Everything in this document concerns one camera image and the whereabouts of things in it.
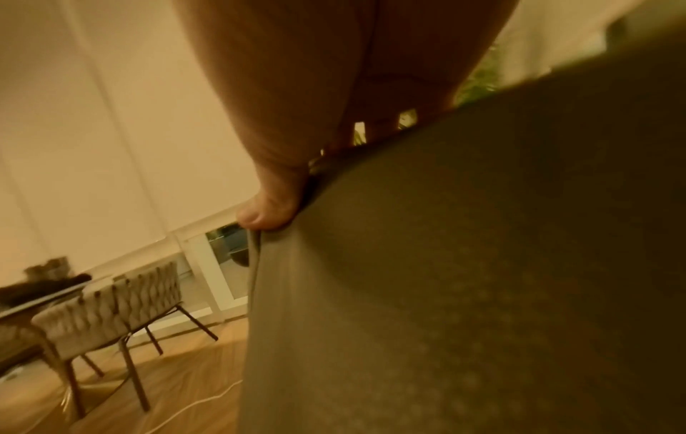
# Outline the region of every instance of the table top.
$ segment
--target table top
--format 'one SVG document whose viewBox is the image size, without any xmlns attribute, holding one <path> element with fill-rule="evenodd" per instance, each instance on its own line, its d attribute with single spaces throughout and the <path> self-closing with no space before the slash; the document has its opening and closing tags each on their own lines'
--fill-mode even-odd
<svg viewBox="0 0 686 434">
<path fill-rule="evenodd" d="M 91 283 L 103 280 L 104 278 L 105 277 L 100 277 L 98 279 L 89 280 L 88 282 L 79 283 L 78 285 L 68 287 L 65 290 L 53 292 L 52 294 L 46 295 L 45 297 L 36 298 L 35 300 L 24 303 L 23 305 L 15 306 L 8 310 L 3 310 L 2 312 L 0 312 L 0 320 L 6 317 L 10 317 L 12 315 L 16 315 L 33 307 L 38 307 L 40 305 L 45 305 L 47 303 L 53 302 L 60 298 L 66 297 L 67 295 L 70 295 L 73 292 L 81 291 Z"/>
</svg>

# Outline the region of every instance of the human skin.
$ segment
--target human skin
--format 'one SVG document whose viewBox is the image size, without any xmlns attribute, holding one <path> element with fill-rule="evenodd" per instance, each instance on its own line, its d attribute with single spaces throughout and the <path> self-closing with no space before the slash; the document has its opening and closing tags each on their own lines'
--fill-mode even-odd
<svg viewBox="0 0 686 434">
<path fill-rule="evenodd" d="M 175 0 L 197 57 L 252 158 L 260 190 L 238 223 L 270 230 L 297 213 L 309 163 L 373 144 L 401 112 L 452 106 L 517 0 Z"/>
</svg>

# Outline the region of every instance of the dining table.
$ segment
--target dining table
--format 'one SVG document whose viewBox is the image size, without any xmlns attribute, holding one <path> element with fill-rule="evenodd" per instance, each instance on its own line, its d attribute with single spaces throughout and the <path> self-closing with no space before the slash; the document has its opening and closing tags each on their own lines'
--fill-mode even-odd
<svg viewBox="0 0 686 434">
<path fill-rule="evenodd" d="M 68 287 L 64 290 L 36 298 L 35 300 L 25 302 L 0 312 L 0 326 L 17 327 L 19 329 L 17 335 L 20 335 L 23 339 L 30 340 L 31 343 L 40 345 L 43 350 L 43 359 L 59 376 L 59 379 L 64 386 L 64 394 L 62 395 L 61 401 L 56 403 L 53 411 L 62 413 L 62 417 L 66 419 L 68 425 L 71 425 L 72 422 L 79 419 L 79 415 L 74 405 L 73 396 L 75 391 L 72 389 L 73 387 L 79 388 L 76 393 L 80 394 L 84 403 L 84 409 L 88 412 L 116 392 L 124 381 L 126 381 L 126 376 L 108 380 L 98 379 L 93 383 L 87 384 L 73 381 L 73 369 L 59 357 L 57 349 L 45 335 L 45 332 L 33 325 L 31 319 L 35 314 L 49 305 L 77 297 L 88 285 L 107 278 L 109 278 L 109 276 L 89 280 L 88 282 Z M 85 361 L 96 371 L 96 373 L 101 375 L 99 368 L 95 366 L 95 364 L 92 364 L 90 359 L 85 358 Z"/>
</svg>

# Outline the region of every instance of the table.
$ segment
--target table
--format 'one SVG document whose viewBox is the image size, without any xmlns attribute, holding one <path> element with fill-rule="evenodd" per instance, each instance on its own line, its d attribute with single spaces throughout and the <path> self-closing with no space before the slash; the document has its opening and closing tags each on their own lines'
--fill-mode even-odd
<svg viewBox="0 0 686 434">
<path fill-rule="evenodd" d="M 78 295 L 87 285 L 106 278 L 93 279 L 0 312 L 0 325 L 9 325 L 26 330 L 35 339 L 36 343 L 43 348 L 46 363 L 55 371 L 64 384 L 64 397 L 54 411 L 61 412 L 66 418 L 67 423 L 74 422 L 84 416 L 84 414 L 78 414 L 75 408 L 73 400 L 74 388 L 79 388 L 78 393 L 84 403 L 85 411 L 88 412 L 112 395 L 124 383 L 126 378 L 101 381 L 92 385 L 78 384 L 71 363 L 66 363 L 59 357 L 52 342 L 45 336 L 43 330 L 31 324 L 31 319 L 43 306 Z"/>
</svg>

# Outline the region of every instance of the chair leg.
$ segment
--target chair leg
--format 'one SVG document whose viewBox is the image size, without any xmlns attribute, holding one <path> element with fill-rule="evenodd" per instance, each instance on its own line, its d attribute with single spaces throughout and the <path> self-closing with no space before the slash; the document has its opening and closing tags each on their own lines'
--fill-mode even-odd
<svg viewBox="0 0 686 434">
<path fill-rule="evenodd" d="M 98 377 L 104 377 L 104 376 L 105 376 L 105 373 L 102 372 L 102 370 L 100 370 L 100 368 L 98 368 L 98 365 L 96 365 L 96 364 L 93 362 L 93 360 L 91 360 L 87 355 L 82 354 L 82 355 L 81 355 L 81 358 L 84 360 L 84 362 L 86 362 L 86 364 L 87 364 L 88 366 L 91 367 L 91 369 L 92 369 L 93 371 L 95 371 L 95 373 L 98 375 Z"/>
<path fill-rule="evenodd" d="M 213 332 L 209 331 L 209 328 L 205 327 L 205 326 L 202 324 L 202 322 L 200 322 L 200 321 L 196 320 L 195 318 L 193 318 L 193 315 L 189 314 L 188 311 L 185 310 L 183 307 L 177 306 L 177 309 L 180 310 L 181 313 L 183 313 L 184 315 L 186 315 L 186 316 L 188 317 L 189 320 L 191 320 L 195 325 L 197 325 L 198 327 L 200 327 L 200 330 L 202 330 L 202 331 L 204 331 L 205 333 L 207 333 L 212 339 L 214 339 L 214 340 L 219 340 L 219 338 L 217 337 L 217 335 L 215 335 Z"/>
<path fill-rule="evenodd" d="M 81 399 L 81 389 L 79 388 L 79 382 L 76 381 L 76 373 L 74 372 L 74 365 L 71 360 L 64 361 L 64 373 L 66 374 L 66 379 L 69 381 L 69 388 L 71 389 L 74 407 L 76 408 L 76 416 L 79 419 L 83 419 L 86 416 L 86 408 Z"/>
<path fill-rule="evenodd" d="M 162 347 L 159 346 L 159 342 L 157 342 L 157 339 L 155 339 L 155 337 L 152 335 L 152 332 L 150 331 L 150 329 L 148 328 L 147 325 L 145 326 L 145 333 L 147 333 L 148 337 L 150 337 L 150 341 L 152 342 L 152 344 L 157 349 L 157 352 L 159 353 L 159 355 L 164 354 L 164 351 L 162 351 Z"/>
<path fill-rule="evenodd" d="M 138 376 L 138 371 L 136 371 L 134 361 L 131 360 L 131 354 L 129 354 L 129 348 L 126 346 L 125 340 L 122 339 L 119 341 L 119 349 L 124 356 L 126 368 L 129 370 L 131 381 L 134 383 L 134 388 L 136 389 L 136 395 L 138 395 L 138 400 L 141 401 L 141 407 L 143 407 L 143 411 L 148 411 L 150 410 L 150 403 L 148 402 L 148 397 L 145 396 L 145 390 L 143 390 L 141 378 Z"/>
</svg>

